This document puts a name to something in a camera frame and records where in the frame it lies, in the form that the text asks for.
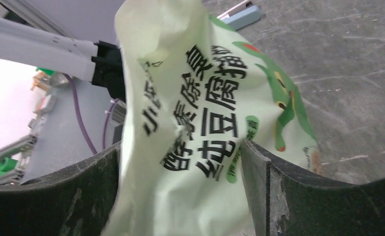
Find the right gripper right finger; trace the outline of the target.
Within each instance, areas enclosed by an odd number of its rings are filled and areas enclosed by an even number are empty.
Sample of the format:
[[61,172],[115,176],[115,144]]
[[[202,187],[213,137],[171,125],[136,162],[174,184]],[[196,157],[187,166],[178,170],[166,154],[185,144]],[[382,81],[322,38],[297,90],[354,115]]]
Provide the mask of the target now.
[[385,236],[385,178],[362,185],[315,174],[250,140],[243,184],[258,236]]

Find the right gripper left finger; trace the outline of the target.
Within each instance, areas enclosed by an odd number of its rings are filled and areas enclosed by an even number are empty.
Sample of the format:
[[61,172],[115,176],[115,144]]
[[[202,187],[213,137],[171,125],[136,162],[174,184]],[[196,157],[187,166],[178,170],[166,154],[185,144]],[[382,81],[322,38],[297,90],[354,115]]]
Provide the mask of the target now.
[[120,143],[21,185],[0,186],[0,236],[98,236],[118,189]]

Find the green litter bag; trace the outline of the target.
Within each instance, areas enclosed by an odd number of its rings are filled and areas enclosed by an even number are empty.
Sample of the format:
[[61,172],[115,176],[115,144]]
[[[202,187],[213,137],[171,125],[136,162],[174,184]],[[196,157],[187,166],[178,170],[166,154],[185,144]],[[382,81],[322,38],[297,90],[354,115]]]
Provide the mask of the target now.
[[127,0],[115,17],[127,113],[105,236],[231,236],[251,215],[250,139],[320,174],[297,86],[200,0]]

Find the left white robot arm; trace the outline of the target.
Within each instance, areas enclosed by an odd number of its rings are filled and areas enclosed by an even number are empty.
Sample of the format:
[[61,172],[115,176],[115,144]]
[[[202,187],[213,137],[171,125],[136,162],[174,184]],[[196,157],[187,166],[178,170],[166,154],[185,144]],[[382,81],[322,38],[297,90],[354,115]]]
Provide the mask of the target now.
[[0,59],[73,76],[126,101],[122,56],[114,44],[64,37],[0,17]]

